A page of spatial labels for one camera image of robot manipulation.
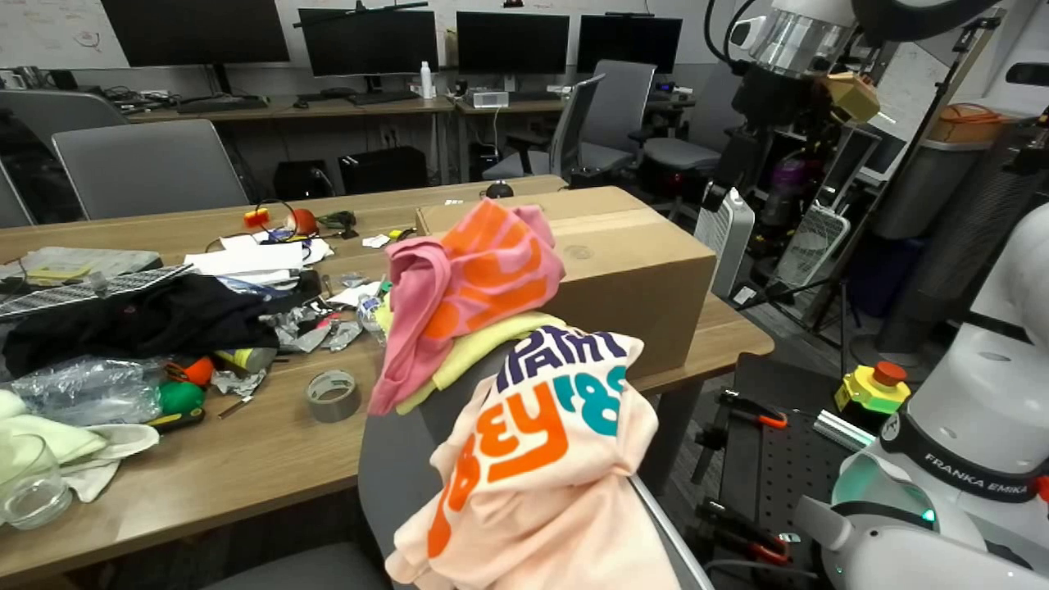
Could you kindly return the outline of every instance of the cup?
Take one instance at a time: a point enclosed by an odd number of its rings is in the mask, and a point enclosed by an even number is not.
[[[72,491],[57,475],[58,464],[43,437],[0,434],[0,522],[31,532],[57,522]]]

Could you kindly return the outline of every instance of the desk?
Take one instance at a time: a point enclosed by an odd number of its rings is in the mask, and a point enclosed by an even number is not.
[[[430,117],[430,154],[440,161],[440,180],[448,180],[448,115],[456,104],[448,100],[414,100],[414,103],[384,103],[384,104],[351,104],[351,103],[313,103],[295,109],[295,100],[269,100],[267,109],[239,111],[144,111],[127,123],[213,123],[215,129],[254,129],[254,126],[338,126],[338,123],[366,123],[366,117]]]
[[[486,184],[397,189],[376,197],[305,200],[316,215],[355,210],[361,233],[414,222],[414,210],[440,208],[448,197],[473,197]],[[514,180],[517,195],[561,189],[556,176]],[[139,245],[159,249],[163,262],[204,249],[213,236],[239,233],[243,210],[196,210],[133,219],[58,222],[0,233],[0,260],[36,245]],[[336,260],[322,274],[384,274],[384,257],[361,249],[361,240],[330,240]],[[751,322],[717,300],[707,300],[687,362],[679,370],[636,381],[640,389],[671,389],[730,370],[734,359],[766,355],[774,346]],[[308,355],[279,364],[262,395],[239,414],[221,421],[228,400],[209,400],[204,425],[163,437],[159,449],[122,467],[95,504],[79,504],[63,522],[16,536],[0,532],[0,586],[24,573],[63,573],[130,554],[160,542],[200,536],[228,522],[267,516],[284,504],[322,499],[355,484],[365,414],[344,422],[313,422],[305,384],[344,369],[371,389],[380,352],[356,341],[344,355]]]

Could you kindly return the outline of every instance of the clothing pile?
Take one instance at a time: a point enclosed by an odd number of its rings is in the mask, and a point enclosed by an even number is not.
[[[391,347],[371,409],[414,414],[473,369],[495,370],[433,449],[442,491],[399,525],[386,573],[422,590],[675,590],[629,490],[655,437],[625,381],[643,341],[533,311],[564,276],[542,215],[482,200],[448,236],[391,257]]]

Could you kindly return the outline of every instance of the black cloth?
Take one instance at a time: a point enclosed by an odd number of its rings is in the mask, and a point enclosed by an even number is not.
[[[34,374],[83,355],[159,359],[226,347],[274,347],[258,316],[274,311],[255,294],[234,294],[215,278],[185,276],[154,290],[54,310],[24,317],[8,346],[8,370]]]

